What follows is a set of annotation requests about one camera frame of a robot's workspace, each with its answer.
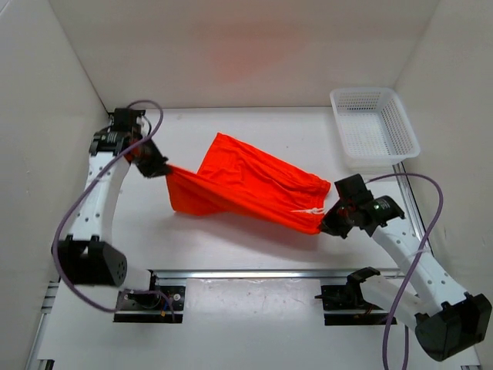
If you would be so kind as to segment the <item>orange mesh shorts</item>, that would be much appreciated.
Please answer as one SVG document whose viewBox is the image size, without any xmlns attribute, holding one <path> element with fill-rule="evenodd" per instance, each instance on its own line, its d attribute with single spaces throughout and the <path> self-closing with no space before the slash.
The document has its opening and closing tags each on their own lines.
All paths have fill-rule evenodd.
<svg viewBox="0 0 493 370">
<path fill-rule="evenodd" d="M 232 136 L 218 133 L 197 172 L 172 166 L 166 176 L 174 211 L 198 217 L 232 213 L 319 234 L 324 215 L 292 213 L 324 208 L 329 181 Z"/>
</svg>

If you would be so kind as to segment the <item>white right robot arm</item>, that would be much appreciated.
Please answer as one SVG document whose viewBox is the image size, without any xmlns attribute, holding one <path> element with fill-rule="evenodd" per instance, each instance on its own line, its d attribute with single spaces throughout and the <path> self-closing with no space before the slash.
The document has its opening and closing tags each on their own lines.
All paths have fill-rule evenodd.
<svg viewBox="0 0 493 370">
<path fill-rule="evenodd" d="M 407 325 L 423 350 L 442 362 L 485 339 L 492 306 L 483 294 L 471 295 L 404 229 L 404 211 L 388 196 L 364 205 L 338 201 L 323 217 L 320 229 L 345 238 L 355 227 L 365 231 L 390 255 L 410 285 L 396 308 L 399 291 L 380 271 L 365 267 L 347 276 L 344 286 L 322 288 L 329 310 L 365 309 L 374 305 Z"/>
</svg>

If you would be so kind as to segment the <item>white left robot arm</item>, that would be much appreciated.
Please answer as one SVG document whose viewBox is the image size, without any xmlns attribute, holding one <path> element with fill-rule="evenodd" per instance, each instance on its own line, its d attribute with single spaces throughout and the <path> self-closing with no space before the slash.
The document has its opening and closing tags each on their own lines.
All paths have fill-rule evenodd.
<svg viewBox="0 0 493 370">
<path fill-rule="evenodd" d="M 160 303 L 161 289 L 152 283 L 152 272 L 130 265 L 112 245 L 112 224 L 122 182 L 132 164 L 146 178 L 169 173 L 167 158 L 151 140 L 127 155 L 116 150 L 89 150 L 88 194 L 75 208 L 75 218 L 65 237 L 58 238 L 58 261 L 69 284 L 135 290 L 144 308 Z"/>
</svg>

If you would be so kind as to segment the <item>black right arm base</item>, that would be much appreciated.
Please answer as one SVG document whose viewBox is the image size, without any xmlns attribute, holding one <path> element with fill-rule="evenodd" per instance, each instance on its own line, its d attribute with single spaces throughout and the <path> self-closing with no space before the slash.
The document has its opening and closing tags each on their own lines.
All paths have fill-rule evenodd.
<svg viewBox="0 0 493 370">
<path fill-rule="evenodd" d="M 373 267 L 365 267 L 347 276 L 344 284 L 325 284 L 314 298 L 322 302 L 324 325 L 329 326 L 382 326 L 387 312 L 364 300 L 361 285 L 369 278 L 380 277 Z"/>
</svg>

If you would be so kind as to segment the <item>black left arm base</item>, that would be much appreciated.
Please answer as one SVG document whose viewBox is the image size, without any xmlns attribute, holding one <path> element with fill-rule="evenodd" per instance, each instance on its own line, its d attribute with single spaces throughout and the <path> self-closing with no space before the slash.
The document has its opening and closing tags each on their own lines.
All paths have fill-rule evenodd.
<svg viewBox="0 0 493 370">
<path fill-rule="evenodd" d="M 186 283 L 154 275 L 151 289 L 157 293 L 119 292 L 113 314 L 115 323 L 181 324 L 186 302 Z"/>
</svg>

